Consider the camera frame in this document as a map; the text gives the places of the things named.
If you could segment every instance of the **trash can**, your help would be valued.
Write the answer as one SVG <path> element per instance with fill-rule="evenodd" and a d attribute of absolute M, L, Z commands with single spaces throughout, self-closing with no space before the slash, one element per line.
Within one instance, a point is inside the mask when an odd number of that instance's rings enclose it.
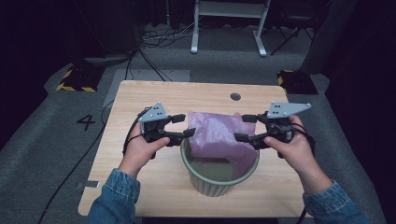
<path fill-rule="evenodd" d="M 222 196 L 236 184 L 248 179 L 256 170 L 260 159 L 259 153 L 247 172 L 243 176 L 233 179 L 233 166 L 227 160 L 192 157 L 188 139 L 181 143 L 180 152 L 181 158 L 189 171 L 192 185 L 198 192 L 209 197 Z"/>

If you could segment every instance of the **tabletop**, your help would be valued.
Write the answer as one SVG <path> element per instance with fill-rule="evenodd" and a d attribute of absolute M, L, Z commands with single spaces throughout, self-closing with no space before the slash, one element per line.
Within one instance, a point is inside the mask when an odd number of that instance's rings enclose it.
<path fill-rule="evenodd" d="M 240 100 L 233 100 L 233 93 Z M 145 107 L 161 102 L 169 115 L 187 116 L 189 111 L 257 115 L 272 102 L 287 101 L 278 86 L 122 81 L 88 178 L 99 181 L 100 188 L 84 189 L 78 211 L 88 215 L 109 174 L 119 166 L 126 134 Z M 182 132 L 187 120 L 168 124 L 165 130 Z M 263 124 L 257 124 L 258 133 L 265 133 Z M 251 177 L 220 197 L 207 197 L 192 186 L 180 147 L 158 151 L 137 179 L 141 183 L 137 217 L 298 217 L 304 209 L 299 177 L 271 148 L 260 150 L 259 165 Z"/>

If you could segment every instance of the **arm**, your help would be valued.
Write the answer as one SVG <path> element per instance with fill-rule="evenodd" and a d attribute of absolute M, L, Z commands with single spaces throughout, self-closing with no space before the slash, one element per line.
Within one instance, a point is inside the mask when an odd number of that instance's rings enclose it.
<path fill-rule="evenodd" d="M 140 132 L 140 123 L 137 123 L 130 137 Z M 152 143 L 147 143 L 142 136 L 131 140 L 119 168 L 112 171 L 102 187 L 102 194 L 93 202 L 86 223 L 132 223 L 134 204 L 140 192 L 137 175 L 151 155 L 168 143 L 169 138 Z"/>
<path fill-rule="evenodd" d="M 291 116 L 290 121 L 303 125 L 297 116 Z M 367 217 L 341 187 L 320 169 L 302 134 L 295 133 L 288 144 L 273 137 L 266 137 L 264 142 L 282 153 L 297 172 L 304 189 L 305 210 L 319 223 L 368 223 Z"/>

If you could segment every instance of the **table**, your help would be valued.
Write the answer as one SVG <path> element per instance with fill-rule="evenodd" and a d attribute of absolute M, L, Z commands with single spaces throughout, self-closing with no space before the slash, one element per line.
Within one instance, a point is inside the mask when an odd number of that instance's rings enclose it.
<path fill-rule="evenodd" d="M 191 53 L 198 52 L 198 23 L 199 16 L 223 16 L 223 17 L 243 17 L 259 18 L 259 29 L 253 31 L 254 40 L 262 57 L 267 56 L 264 45 L 262 44 L 262 27 L 267 17 L 268 8 L 271 0 L 265 0 L 264 4 L 250 3 L 230 3 L 230 2 L 207 2 L 195 0 L 194 9 L 194 31 L 192 34 Z"/>
<path fill-rule="evenodd" d="M 232 93 L 241 96 L 231 99 Z M 231 115 L 260 114 L 271 102 L 287 102 L 278 86 L 188 82 L 122 81 L 98 148 L 89 180 L 106 182 L 122 159 L 122 145 L 136 115 L 146 106 L 162 102 L 170 115 L 189 111 Z M 185 122 L 168 124 L 166 131 L 182 132 Z M 256 133 L 264 133 L 258 124 Z M 276 152 L 260 151 L 253 175 L 221 197 L 206 197 L 191 184 L 179 147 L 157 152 L 139 173 L 141 194 L 137 217 L 298 217 L 304 209 L 303 188 L 297 174 Z M 101 188 L 85 188 L 78 211 L 86 216 Z"/>

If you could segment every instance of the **hand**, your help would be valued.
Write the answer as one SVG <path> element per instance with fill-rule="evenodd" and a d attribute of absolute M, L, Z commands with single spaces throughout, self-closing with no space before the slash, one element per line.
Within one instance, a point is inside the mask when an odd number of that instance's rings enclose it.
<path fill-rule="evenodd" d="M 290 123 L 295 123 L 303 126 L 302 122 L 297 116 L 290 116 Z M 293 125 L 294 128 L 302 130 L 298 125 Z M 316 163 L 312 155 L 311 146 L 305 136 L 301 133 L 294 132 L 294 136 L 289 143 L 283 143 L 273 137 L 266 137 L 265 144 L 280 152 L 288 164 L 297 172 L 302 172 L 307 164 Z"/>
<path fill-rule="evenodd" d="M 130 138 L 141 134 L 140 123 L 137 122 L 136 126 L 131 132 Z M 138 136 L 132 139 L 125 152 L 125 156 L 121 161 L 119 170 L 134 178 L 137 177 L 140 169 L 145 166 L 154 152 L 165 147 L 170 139 L 164 137 L 155 142 L 147 143 L 143 136 Z"/>
<path fill-rule="evenodd" d="M 303 126 L 297 116 L 290 116 L 290 122 Z M 294 128 L 301 130 L 301 127 L 298 125 L 294 125 Z M 295 132 L 289 143 L 280 142 L 273 137 L 266 137 L 263 141 L 269 147 L 282 153 L 286 162 L 300 177 L 305 194 L 321 192 L 332 185 L 332 181 L 320 169 L 312 155 L 308 140 L 301 133 Z"/>

